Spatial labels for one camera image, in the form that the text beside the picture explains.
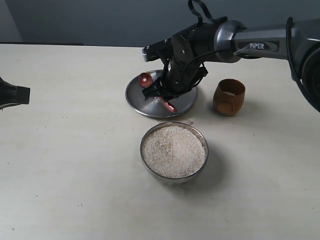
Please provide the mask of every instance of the brown wooden cup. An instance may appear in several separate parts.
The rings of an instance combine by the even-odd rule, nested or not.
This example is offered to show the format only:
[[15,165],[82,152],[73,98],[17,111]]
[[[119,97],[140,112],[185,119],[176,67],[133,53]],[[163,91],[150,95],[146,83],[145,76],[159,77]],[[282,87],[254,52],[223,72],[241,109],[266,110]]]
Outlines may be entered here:
[[220,114],[233,116],[241,109],[246,87],[235,79],[221,80],[213,95],[213,108]]

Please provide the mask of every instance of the robotic arm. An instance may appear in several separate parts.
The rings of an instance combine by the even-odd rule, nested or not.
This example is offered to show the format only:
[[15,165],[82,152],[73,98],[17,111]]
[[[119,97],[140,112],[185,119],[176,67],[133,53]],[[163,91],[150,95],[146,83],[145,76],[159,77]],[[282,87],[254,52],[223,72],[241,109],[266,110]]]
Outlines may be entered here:
[[[194,9],[200,5],[210,23]],[[165,101],[189,92],[208,74],[204,62],[236,63],[242,59],[288,60],[292,79],[306,100],[320,112],[320,19],[246,28],[227,17],[213,19],[201,0],[188,0],[197,18],[170,39],[142,50],[146,62],[161,59],[162,75],[142,90],[145,98]]]

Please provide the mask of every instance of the stainless steel bowl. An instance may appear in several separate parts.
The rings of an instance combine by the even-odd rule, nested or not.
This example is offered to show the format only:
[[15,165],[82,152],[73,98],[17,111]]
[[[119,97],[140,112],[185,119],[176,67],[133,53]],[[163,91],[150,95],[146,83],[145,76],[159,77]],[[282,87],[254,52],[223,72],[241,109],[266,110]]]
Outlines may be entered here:
[[[184,128],[184,129],[188,129],[190,132],[192,132],[200,140],[200,142],[205,150],[205,161],[204,161],[203,165],[201,166],[201,168],[197,172],[193,173],[192,175],[189,175],[186,177],[181,177],[181,178],[170,178],[170,177],[161,176],[158,173],[151,170],[144,160],[144,156],[142,154],[142,147],[143,147],[143,144],[144,144],[146,138],[154,131],[161,129],[161,128],[164,128],[164,127],[169,127],[169,126],[178,126],[178,127]],[[207,144],[205,137],[197,129],[195,129],[194,127],[192,127],[188,124],[182,123],[182,122],[170,121],[170,122],[160,123],[160,124],[152,127],[149,131],[146,132],[146,134],[143,136],[141,144],[140,144],[140,155],[141,155],[142,163],[143,163],[145,169],[155,179],[159,180],[160,182],[163,182],[166,184],[171,184],[171,185],[172,184],[183,184],[183,183],[186,183],[186,182],[194,179],[196,176],[198,176],[202,172],[202,170],[204,169],[204,167],[207,163],[207,160],[208,160],[209,148],[208,148],[208,144]]]

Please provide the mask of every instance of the white rice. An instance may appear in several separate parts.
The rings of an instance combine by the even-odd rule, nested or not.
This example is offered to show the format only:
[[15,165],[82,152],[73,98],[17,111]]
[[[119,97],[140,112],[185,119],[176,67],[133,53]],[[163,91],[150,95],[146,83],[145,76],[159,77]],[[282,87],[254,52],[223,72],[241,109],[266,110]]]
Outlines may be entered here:
[[142,143],[142,156],[155,173],[167,178],[185,178],[205,163],[206,151],[200,140],[180,126],[165,126]]

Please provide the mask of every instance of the metal plate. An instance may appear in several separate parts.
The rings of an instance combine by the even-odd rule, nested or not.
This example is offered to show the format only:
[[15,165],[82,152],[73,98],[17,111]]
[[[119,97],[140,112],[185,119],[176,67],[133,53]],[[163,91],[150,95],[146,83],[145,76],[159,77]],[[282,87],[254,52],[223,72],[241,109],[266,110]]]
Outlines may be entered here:
[[[147,71],[147,73],[155,80],[161,75],[162,70]],[[171,112],[157,97],[145,100],[142,89],[138,83],[138,76],[136,76],[126,87],[125,98],[134,110],[151,118],[170,118],[184,114],[193,107],[198,98],[198,89],[194,87],[179,98],[169,101],[177,110],[177,112]]]

